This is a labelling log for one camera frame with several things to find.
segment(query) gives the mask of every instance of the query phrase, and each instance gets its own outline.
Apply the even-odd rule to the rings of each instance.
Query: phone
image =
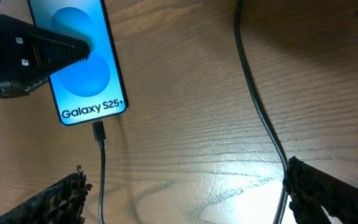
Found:
[[[87,60],[49,77],[65,126],[125,112],[127,98],[103,0],[28,0],[34,25],[88,43]]]

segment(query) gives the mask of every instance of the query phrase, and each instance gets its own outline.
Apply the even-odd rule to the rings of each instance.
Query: silver screw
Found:
[[[29,66],[30,62],[27,59],[22,59],[22,65],[23,66]]]
[[[24,44],[24,40],[22,37],[16,37],[15,40],[16,40],[16,43],[18,43],[18,44]]]

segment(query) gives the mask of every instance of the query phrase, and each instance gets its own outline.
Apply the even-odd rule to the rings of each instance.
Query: cable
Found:
[[[284,170],[284,174],[285,174],[285,171],[288,168],[287,156],[285,155],[284,148],[281,145],[281,142],[277,136],[277,133],[274,130],[272,122],[270,121],[269,116],[267,115],[265,108],[262,104],[262,101],[260,100],[258,91],[255,87],[254,79],[252,78],[252,75],[251,75],[251,70],[250,70],[250,67],[249,67],[249,64],[247,61],[246,53],[244,52],[244,46],[242,44],[241,33],[240,33],[240,18],[241,18],[241,11],[242,11],[242,3],[243,3],[243,0],[238,0],[236,16],[234,18],[234,37],[236,38],[237,50],[239,52],[242,69],[244,71],[244,75],[247,80],[249,93],[251,95],[252,101],[254,102],[255,109],[258,112],[260,120],[262,121],[262,123],[265,126],[267,134],[270,136],[270,138],[274,144],[274,147],[276,148],[278,156],[280,157],[280,160],[283,164],[283,170]],[[286,193],[284,186],[283,186],[281,189],[280,201],[278,203],[277,211],[276,211],[276,214],[275,214],[274,220],[273,220],[274,224],[282,222],[285,207],[287,206],[287,198],[288,198],[288,194]]]
[[[99,193],[99,221],[104,224],[103,220],[103,197],[104,197],[104,176],[106,171],[106,155],[104,151],[104,140],[106,133],[104,132],[103,121],[94,121],[92,123],[94,140],[99,143],[101,154],[101,168],[100,168],[100,193]]]

